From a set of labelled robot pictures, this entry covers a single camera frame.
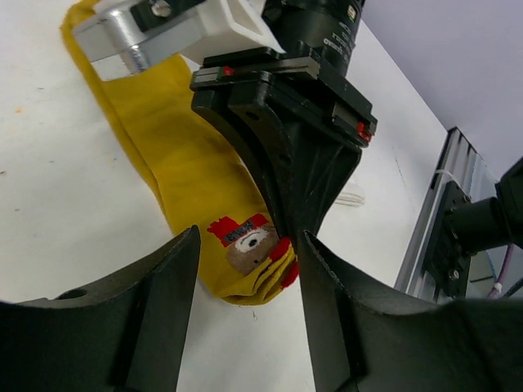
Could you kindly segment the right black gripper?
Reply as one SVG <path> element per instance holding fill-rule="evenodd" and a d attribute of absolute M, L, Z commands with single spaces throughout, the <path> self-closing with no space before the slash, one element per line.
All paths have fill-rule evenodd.
<path fill-rule="evenodd" d="M 260 47 L 208 57 L 190 81 L 192 110 L 234 148 L 278 234 L 293 241 L 304 230 L 319 232 L 360 163 L 360 147 L 376 131 L 372 104 L 346 79 L 363 10 L 360 0 L 267 1 L 261 17 L 283 52 Z M 254 132 L 265 108 L 259 83 L 249 81 L 258 74 L 282 78 L 300 105 L 314 105 L 353 142 L 313 126 L 289 126 L 288 217 L 268 149 Z"/>

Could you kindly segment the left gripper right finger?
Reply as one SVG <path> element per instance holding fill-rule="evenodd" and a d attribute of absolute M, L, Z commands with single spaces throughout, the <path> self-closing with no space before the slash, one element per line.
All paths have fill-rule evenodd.
<path fill-rule="evenodd" d="M 521 390 L 521 301 L 423 301 L 309 232 L 298 236 L 297 253 L 318 391 Z"/>

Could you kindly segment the aluminium rail frame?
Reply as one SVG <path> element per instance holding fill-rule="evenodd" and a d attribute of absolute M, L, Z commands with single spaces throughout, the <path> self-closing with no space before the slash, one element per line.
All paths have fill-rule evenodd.
<path fill-rule="evenodd" d="M 443 303 L 513 296 L 509 266 L 522 245 L 522 162 L 500 180 L 456 127 L 432 174 L 395 289 Z"/>

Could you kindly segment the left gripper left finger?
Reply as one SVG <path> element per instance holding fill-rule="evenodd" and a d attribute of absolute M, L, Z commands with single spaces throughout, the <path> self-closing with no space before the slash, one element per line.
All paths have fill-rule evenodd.
<path fill-rule="evenodd" d="M 174 391 L 200 233 L 57 298 L 1 305 L 4 391 Z"/>

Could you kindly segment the white sock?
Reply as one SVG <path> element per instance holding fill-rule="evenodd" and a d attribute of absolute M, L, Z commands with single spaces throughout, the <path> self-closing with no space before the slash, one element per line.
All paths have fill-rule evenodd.
<path fill-rule="evenodd" d="M 357 184 L 349 181 L 336 197 L 335 203 L 350 207 L 361 207 L 365 204 L 364 190 Z"/>

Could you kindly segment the yellow sock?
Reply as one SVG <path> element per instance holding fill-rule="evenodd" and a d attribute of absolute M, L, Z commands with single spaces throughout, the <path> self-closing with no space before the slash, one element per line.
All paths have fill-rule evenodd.
<path fill-rule="evenodd" d="M 191 110 L 189 66 L 174 56 L 138 76 L 100 80 L 73 36 L 93 13 L 92 1 L 67 11 L 64 44 L 171 230 L 199 227 L 203 284 L 235 305 L 271 301 L 297 279 L 295 251 L 238 154 Z"/>

